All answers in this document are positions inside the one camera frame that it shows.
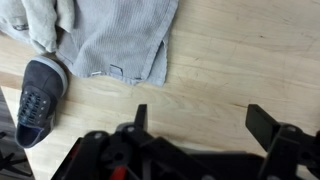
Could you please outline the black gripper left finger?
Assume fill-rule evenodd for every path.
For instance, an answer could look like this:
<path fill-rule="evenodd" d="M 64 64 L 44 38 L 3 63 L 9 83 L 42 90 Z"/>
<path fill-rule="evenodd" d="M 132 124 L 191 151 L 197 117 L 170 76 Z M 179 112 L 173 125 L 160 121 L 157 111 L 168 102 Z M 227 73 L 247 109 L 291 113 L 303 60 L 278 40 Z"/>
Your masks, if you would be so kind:
<path fill-rule="evenodd" d="M 144 130 L 147 129 L 148 124 L 148 108 L 146 104 L 140 104 L 138 106 L 134 124 Z"/>

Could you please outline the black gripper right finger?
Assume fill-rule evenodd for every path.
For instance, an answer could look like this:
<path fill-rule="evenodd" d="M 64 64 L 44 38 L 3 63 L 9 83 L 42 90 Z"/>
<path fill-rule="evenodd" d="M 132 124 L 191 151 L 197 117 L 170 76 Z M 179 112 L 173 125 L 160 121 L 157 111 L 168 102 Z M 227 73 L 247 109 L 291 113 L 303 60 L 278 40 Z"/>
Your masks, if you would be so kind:
<path fill-rule="evenodd" d="M 248 105 L 245 126 L 265 151 L 280 128 L 280 124 L 257 104 Z"/>

